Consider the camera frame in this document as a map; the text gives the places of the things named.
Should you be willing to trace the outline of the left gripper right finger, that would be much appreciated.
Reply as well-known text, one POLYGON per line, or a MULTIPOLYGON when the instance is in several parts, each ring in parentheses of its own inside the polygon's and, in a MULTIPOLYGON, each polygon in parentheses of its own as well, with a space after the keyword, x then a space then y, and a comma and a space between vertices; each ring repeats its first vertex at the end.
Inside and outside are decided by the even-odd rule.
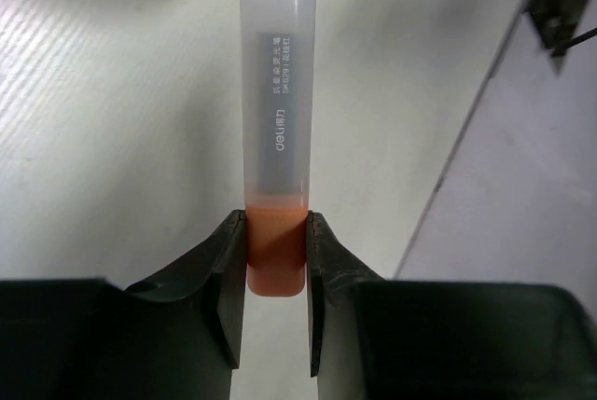
POLYGON ((596 327, 556 286, 386 280, 325 218, 306 226, 322 399, 592 399, 596 327))

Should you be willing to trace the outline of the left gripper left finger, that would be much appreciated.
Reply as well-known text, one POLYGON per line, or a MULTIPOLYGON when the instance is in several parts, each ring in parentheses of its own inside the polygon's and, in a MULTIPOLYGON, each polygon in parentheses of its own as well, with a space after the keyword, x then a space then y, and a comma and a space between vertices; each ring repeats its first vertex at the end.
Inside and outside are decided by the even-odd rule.
POLYGON ((245 215, 121 289, 104 279, 1 284, 5 399, 227 399, 240 364, 245 215))

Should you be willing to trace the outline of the orange highlighter marker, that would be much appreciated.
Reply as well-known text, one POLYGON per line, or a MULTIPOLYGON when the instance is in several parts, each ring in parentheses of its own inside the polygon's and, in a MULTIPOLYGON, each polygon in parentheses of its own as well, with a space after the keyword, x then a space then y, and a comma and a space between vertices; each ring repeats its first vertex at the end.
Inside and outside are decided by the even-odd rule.
POLYGON ((305 284, 316 0, 240 0, 248 286, 305 284))

